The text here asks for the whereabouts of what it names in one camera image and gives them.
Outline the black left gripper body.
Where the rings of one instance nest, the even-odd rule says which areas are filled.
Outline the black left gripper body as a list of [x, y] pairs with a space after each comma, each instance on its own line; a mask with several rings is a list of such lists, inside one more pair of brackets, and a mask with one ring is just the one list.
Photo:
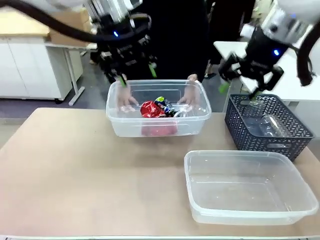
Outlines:
[[151, 64], [150, 30], [152, 19], [146, 13], [134, 13], [121, 22], [114, 22], [110, 14], [98, 20], [98, 35], [108, 35], [114, 40], [98, 43], [98, 64], [105, 72], [124, 72], [134, 64]]

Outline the person's left hand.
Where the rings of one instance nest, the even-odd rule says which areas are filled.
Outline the person's left hand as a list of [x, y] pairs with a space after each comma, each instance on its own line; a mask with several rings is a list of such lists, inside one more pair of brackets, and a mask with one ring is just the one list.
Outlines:
[[191, 74], [188, 76], [187, 80], [188, 82], [185, 86], [183, 97], [177, 103], [196, 106], [200, 103], [200, 92], [196, 84], [198, 75], [195, 73]]

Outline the person's right hand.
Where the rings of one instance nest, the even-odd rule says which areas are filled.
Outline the person's right hand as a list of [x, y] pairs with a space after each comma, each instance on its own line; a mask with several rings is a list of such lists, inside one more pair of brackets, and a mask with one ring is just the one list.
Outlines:
[[131, 86], [127, 84], [126, 86], [122, 86], [121, 84], [116, 89], [117, 98], [117, 109], [120, 112], [128, 113], [134, 112], [134, 106], [138, 106], [138, 101], [132, 96]]

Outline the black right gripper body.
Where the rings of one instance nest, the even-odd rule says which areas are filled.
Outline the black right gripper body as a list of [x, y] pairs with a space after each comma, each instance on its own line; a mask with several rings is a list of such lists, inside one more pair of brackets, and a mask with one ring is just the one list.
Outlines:
[[239, 71], [242, 75], [283, 75], [284, 70], [277, 63], [287, 50], [287, 44], [269, 38], [258, 26], [246, 46]]

